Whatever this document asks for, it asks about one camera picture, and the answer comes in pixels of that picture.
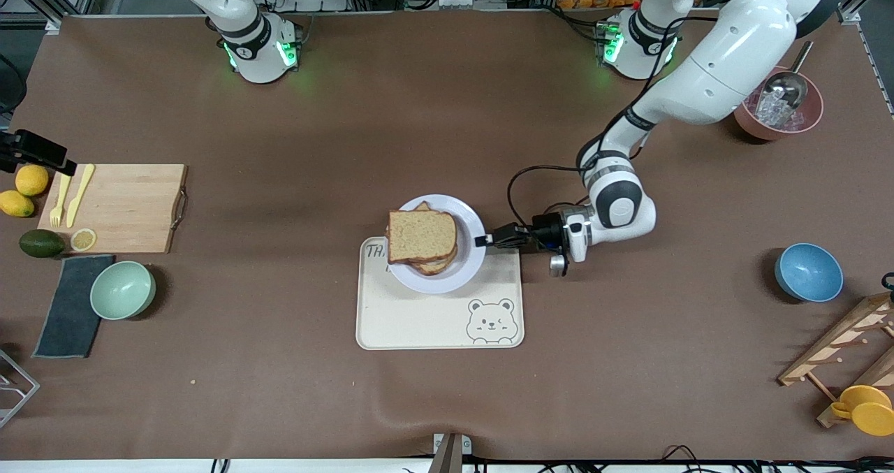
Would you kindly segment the round white plate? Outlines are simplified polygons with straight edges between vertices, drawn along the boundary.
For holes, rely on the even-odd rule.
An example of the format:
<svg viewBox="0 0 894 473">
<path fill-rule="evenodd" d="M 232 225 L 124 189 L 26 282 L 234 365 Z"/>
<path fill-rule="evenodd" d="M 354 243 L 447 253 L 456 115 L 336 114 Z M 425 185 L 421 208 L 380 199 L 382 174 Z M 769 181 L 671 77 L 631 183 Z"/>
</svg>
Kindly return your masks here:
<svg viewBox="0 0 894 473">
<path fill-rule="evenodd" d="M 479 271 L 485 259 L 486 249 L 476 246 L 475 239 L 485 236 L 485 228 L 478 213 L 457 197 L 447 195 L 424 195 L 416 197 L 403 206 L 402 211 L 416 208 L 427 202 L 434 211 L 450 213 L 457 225 L 457 256 L 438 275 L 427 276 L 411 264 L 389 264 L 392 275 L 406 288 L 425 294 L 444 294 L 463 287 Z"/>
</svg>

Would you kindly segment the plain brown bread slice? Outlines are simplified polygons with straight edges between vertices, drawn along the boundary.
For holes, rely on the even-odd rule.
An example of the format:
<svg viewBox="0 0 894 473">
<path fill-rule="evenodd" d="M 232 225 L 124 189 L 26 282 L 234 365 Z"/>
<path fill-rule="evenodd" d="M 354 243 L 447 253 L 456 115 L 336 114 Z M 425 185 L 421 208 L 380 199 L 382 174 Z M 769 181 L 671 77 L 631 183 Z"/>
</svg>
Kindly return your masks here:
<svg viewBox="0 0 894 473">
<path fill-rule="evenodd" d="M 390 211 L 387 240 L 389 263 L 429 263 L 453 253 L 457 225 L 447 212 Z"/>
</svg>

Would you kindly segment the yellow plastic knife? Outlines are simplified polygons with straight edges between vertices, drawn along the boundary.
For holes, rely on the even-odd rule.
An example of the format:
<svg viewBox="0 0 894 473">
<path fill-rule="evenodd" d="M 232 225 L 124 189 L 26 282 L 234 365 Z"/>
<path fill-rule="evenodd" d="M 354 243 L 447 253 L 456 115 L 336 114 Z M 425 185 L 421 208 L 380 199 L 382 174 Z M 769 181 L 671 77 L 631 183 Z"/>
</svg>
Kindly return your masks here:
<svg viewBox="0 0 894 473">
<path fill-rule="evenodd" d="M 78 184 L 78 190 L 77 190 L 75 196 L 73 197 L 73 199 L 71 199 L 71 201 L 68 205 L 68 208 L 65 212 L 65 214 L 66 214 L 65 227 L 66 228 L 73 228 L 73 225 L 75 224 L 75 220 L 77 217 L 77 213 L 79 212 L 80 204 L 82 202 L 83 197 L 86 194 L 86 190 L 87 190 L 87 187 L 89 186 L 90 180 L 92 180 L 92 178 L 94 176 L 95 170 L 96 170 L 96 165 L 93 163 L 88 163 L 88 164 L 83 165 L 82 171 L 81 171 L 81 176 L 80 176 L 80 182 Z"/>
</svg>

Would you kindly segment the round yellow lemon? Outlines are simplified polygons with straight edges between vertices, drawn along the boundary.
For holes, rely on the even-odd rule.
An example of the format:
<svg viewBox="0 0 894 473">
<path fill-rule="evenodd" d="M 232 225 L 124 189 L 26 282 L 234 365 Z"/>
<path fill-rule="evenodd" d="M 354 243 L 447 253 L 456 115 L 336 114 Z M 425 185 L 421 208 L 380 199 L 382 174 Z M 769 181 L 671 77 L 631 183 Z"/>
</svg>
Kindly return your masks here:
<svg viewBox="0 0 894 473">
<path fill-rule="evenodd" d="M 49 186 L 50 176 L 46 168 L 34 164 L 22 166 L 14 177 L 17 191 L 26 197 L 39 196 Z"/>
</svg>

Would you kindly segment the yellow plastic fork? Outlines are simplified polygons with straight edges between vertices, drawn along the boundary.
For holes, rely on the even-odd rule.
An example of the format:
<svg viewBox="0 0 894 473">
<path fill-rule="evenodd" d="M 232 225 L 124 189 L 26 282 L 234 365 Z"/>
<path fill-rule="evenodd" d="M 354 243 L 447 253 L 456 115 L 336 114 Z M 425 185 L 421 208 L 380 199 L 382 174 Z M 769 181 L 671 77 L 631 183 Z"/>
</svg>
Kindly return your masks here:
<svg viewBox="0 0 894 473">
<path fill-rule="evenodd" d="M 64 214 L 65 200 L 71 185 L 71 176 L 59 173 L 57 179 L 58 191 L 55 204 L 49 212 L 49 224 L 52 228 L 61 227 L 61 218 Z"/>
</svg>

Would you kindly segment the oval yellow lemon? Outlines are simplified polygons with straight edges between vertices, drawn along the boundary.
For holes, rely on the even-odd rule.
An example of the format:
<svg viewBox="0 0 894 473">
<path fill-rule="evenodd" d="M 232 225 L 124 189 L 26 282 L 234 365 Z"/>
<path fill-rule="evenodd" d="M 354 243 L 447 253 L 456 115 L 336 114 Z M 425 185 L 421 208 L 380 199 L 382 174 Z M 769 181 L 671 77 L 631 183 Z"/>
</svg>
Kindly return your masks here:
<svg viewBox="0 0 894 473">
<path fill-rule="evenodd" d="M 34 203 L 29 197 L 16 190 L 0 192 L 0 211 L 10 217 L 28 218 L 35 211 Z"/>
</svg>

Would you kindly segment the wooden cutting board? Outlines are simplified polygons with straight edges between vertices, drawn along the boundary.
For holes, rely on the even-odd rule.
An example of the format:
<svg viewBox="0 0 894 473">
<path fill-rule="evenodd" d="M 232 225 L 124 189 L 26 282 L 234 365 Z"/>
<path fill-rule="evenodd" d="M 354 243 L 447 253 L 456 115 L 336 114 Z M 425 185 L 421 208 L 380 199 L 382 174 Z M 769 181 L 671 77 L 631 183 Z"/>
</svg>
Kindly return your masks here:
<svg viewBox="0 0 894 473">
<path fill-rule="evenodd" d="M 66 210 L 75 196 L 82 167 L 71 179 L 61 227 L 52 228 L 49 212 L 57 201 L 58 177 L 47 191 L 47 205 L 38 216 L 38 228 L 70 240 L 71 234 L 90 228 L 98 241 L 90 254 L 166 254 L 183 215 L 187 197 L 184 164 L 96 164 L 73 228 L 65 227 Z"/>
</svg>

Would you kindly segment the toast with fried egg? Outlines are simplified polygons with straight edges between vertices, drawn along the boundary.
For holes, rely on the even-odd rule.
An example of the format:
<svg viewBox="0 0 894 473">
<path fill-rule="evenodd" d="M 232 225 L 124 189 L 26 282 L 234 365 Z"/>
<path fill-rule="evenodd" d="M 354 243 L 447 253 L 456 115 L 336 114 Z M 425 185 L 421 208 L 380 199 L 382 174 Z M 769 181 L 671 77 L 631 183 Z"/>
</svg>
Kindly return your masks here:
<svg viewBox="0 0 894 473">
<path fill-rule="evenodd" d="M 413 256 L 411 264 L 423 275 L 438 275 L 454 261 L 459 252 L 459 230 L 453 216 L 447 212 L 437 212 L 427 201 L 419 203 L 406 236 Z"/>
</svg>

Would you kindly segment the green avocado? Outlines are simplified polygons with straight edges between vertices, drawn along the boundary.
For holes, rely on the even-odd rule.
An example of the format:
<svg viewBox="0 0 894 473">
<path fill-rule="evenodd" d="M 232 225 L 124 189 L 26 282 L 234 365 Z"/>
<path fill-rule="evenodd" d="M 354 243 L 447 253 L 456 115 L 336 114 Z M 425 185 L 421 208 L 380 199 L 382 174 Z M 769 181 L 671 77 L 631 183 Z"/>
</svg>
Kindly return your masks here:
<svg viewBox="0 0 894 473">
<path fill-rule="evenodd" d="M 23 253 L 35 259 L 54 259 L 65 252 L 67 244 L 57 232 L 31 230 L 20 237 L 19 247 Z"/>
</svg>

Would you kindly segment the cream tray with bear print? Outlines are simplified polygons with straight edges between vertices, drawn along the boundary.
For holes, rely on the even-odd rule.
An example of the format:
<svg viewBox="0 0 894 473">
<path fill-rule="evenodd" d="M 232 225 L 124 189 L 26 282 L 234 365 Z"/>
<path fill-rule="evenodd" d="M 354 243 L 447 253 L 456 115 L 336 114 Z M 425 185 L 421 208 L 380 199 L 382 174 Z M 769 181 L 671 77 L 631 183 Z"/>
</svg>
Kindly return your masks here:
<svg viewBox="0 0 894 473">
<path fill-rule="evenodd" d="M 386 239 L 360 248 L 356 342 L 366 350 L 510 349 L 525 336 L 520 256 L 488 250 L 463 287 L 427 295 L 388 269 Z"/>
</svg>

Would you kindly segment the mint green bowl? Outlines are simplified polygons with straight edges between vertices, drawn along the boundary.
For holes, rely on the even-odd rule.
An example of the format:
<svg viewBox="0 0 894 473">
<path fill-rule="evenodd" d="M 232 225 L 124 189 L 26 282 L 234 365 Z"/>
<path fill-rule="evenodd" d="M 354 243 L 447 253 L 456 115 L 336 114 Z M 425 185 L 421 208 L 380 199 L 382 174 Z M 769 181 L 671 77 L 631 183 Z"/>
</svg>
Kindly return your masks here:
<svg viewBox="0 0 894 473">
<path fill-rule="evenodd" d="M 156 279 L 141 263 L 121 261 L 99 273 L 91 286 L 89 300 L 102 319 L 118 321 L 140 316 L 156 295 Z"/>
</svg>

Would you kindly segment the blue bowl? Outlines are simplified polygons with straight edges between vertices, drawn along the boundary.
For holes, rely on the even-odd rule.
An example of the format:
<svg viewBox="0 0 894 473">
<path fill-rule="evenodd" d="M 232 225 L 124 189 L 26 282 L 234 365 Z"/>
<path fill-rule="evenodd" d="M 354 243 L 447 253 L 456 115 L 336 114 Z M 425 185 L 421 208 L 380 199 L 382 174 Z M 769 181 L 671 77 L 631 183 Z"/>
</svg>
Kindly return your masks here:
<svg viewBox="0 0 894 473">
<path fill-rule="evenodd" d="M 823 247 L 805 242 L 789 246 L 779 254 L 774 276 L 786 295 L 812 303 L 833 300 L 845 282 L 835 256 Z"/>
</svg>

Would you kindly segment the pink bowl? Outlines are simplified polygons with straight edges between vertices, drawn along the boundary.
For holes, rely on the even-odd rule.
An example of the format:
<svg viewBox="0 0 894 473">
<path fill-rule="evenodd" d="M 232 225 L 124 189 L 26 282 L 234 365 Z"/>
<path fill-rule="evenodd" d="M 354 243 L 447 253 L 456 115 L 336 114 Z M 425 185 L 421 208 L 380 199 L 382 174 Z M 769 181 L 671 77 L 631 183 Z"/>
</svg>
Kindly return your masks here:
<svg viewBox="0 0 894 473">
<path fill-rule="evenodd" d="M 754 103 L 757 102 L 759 95 L 757 89 L 740 105 L 740 107 L 734 110 L 733 117 L 735 122 L 738 123 L 738 126 L 740 126 L 747 135 L 763 141 L 775 141 L 789 138 L 789 136 L 796 136 L 799 133 L 805 133 L 812 130 L 823 117 L 823 95 L 821 95 L 821 92 L 810 78 L 807 78 L 805 75 L 803 75 L 803 78 L 807 81 L 809 88 L 807 98 L 796 110 L 791 120 L 789 120 L 789 123 L 786 123 L 782 129 L 764 125 L 764 123 L 760 122 L 759 119 L 756 119 L 752 113 L 752 110 L 755 107 Z"/>
</svg>

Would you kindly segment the wooden cup rack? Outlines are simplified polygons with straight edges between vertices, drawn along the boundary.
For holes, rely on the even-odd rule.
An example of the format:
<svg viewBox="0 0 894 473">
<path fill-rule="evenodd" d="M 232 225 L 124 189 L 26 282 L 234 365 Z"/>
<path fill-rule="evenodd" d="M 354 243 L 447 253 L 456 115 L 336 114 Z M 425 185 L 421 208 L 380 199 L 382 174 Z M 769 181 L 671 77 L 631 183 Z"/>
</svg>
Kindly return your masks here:
<svg viewBox="0 0 894 473">
<path fill-rule="evenodd" d="M 866 345 L 868 339 L 865 338 L 865 334 L 868 332 L 882 332 L 894 342 L 894 302 L 890 293 L 878 293 L 863 298 L 779 375 L 779 384 L 791 386 L 808 381 L 827 397 L 830 403 L 837 402 L 839 397 L 831 393 L 829 388 L 815 377 L 814 369 L 842 363 L 841 351 Z M 869 385 L 880 391 L 890 391 L 894 402 L 894 344 L 853 383 Z"/>
</svg>

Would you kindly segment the yellow cup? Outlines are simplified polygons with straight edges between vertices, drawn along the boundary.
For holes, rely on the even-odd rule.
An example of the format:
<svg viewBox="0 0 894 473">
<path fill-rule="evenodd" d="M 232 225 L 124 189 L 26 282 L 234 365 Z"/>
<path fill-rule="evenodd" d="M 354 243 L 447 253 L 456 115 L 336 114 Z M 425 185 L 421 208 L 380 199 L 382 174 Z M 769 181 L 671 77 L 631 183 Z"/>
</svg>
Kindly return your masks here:
<svg viewBox="0 0 894 473">
<path fill-rule="evenodd" d="M 894 435 L 894 403 L 887 394 L 871 385 L 847 387 L 839 400 L 831 404 L 831 412 L 837 418 L 850 420 L 865 434 Z"/>
</svg>

